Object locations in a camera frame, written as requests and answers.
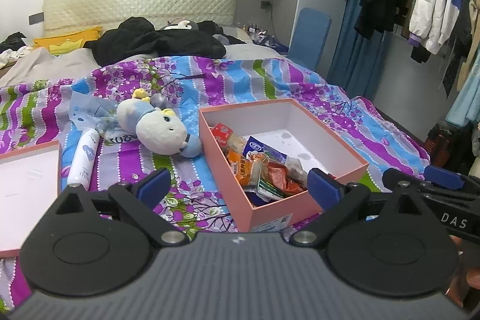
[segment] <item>quilted headboard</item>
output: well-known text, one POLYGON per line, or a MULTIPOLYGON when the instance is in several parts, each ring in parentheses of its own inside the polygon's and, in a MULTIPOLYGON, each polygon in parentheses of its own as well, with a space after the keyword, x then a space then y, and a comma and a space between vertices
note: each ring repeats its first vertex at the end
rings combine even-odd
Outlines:
POLYGON ((45 36, 102 26, 118 27, 131 16, 143 16, 156 29, 168 21, 188 19, 233 23, 236 0, 44 0, 45 36))

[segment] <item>snack package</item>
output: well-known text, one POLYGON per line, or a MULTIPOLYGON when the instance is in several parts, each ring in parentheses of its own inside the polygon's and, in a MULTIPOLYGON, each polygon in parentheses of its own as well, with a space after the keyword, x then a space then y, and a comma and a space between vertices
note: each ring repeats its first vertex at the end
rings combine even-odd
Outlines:
POLYGON ((245 141, 222 123, 212 128, 212 134, 252 205, 263 206, 305 191, 307 173, 297 158, 254 137, 245 141))
POLYGON ((212 128, 212 134, 225 155, 230 149, 241 154, 247 143, 243 137, 222 123, 218 123, 212 128))
POLYGON ((252 162, 232 149, 229 150, 227 158, 229 159, 232 172, 237 178, 238 183, 240 183, 240 186, 248 186, 248 183, 250 181, 252 162))
POLYGON ((307 187, 308 173, 303 170, 300 160, 288 156, 285 161, 285 167, 289 171, 290 178, 300 183, 303 187, 307 187))
POLYGON ((249 155, 255 153, 265 153, 270 160, 274 160, 280 164, 285 164, 285 161, 287 160, 287 156, 284 153, 278 152, 275 148, 272 148, 250 136, 243 149, 243 155, 250 158, 249 155))

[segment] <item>plush toy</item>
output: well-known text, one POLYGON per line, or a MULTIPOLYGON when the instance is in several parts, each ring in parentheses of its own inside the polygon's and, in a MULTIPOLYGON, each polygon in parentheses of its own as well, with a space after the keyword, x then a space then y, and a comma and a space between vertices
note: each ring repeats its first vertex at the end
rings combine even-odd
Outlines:
POLYGON ((159 155, 180 153, 194 158, 202 152, 200 139, 188 134, 185 125, 172 109, 159 109, 140 99, 126 99, 117 107, 120 127, 136 134, 140 142, 159 155))
POLYGON ((148 94, 145 92, 143 88, 137 88, 134 92, 133 95, 131 96, 133 99, 141 99, 144 100, 145 102, 150 102, 150 97, 148 94))
POLYGON ((162 27, 160 30, 171 29, 198 30, 198 25, 192 21, 181 21, 179 24, 169 24, 168 26, 162 27))

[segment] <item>barcode label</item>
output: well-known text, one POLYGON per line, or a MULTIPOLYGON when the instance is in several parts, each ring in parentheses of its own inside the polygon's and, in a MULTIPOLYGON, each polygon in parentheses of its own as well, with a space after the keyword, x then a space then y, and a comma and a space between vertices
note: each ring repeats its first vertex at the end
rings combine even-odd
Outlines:
POLYGON ((265 224, 256 226, 252 228, 250 231, 251 232, 277 232, 281 231, 283 228, 286 228, 290 224, 290 219, 292 218, 293 213, 283 216, 280 218, 277 218, 272 221, 268 221, 265 224))

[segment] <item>gray gripper base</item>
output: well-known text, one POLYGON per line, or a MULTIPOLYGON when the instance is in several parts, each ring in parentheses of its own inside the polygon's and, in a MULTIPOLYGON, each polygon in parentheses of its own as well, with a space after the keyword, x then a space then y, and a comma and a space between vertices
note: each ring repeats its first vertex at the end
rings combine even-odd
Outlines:
POLYGON ((199 233, 189 245, 160 251, 128 286, 87 299, 35 292, 11 318, 464 320, 467 315, 441 293, 393 301, 359 292, 332 274, 315 250, 293 247, 279 234, 199 233))

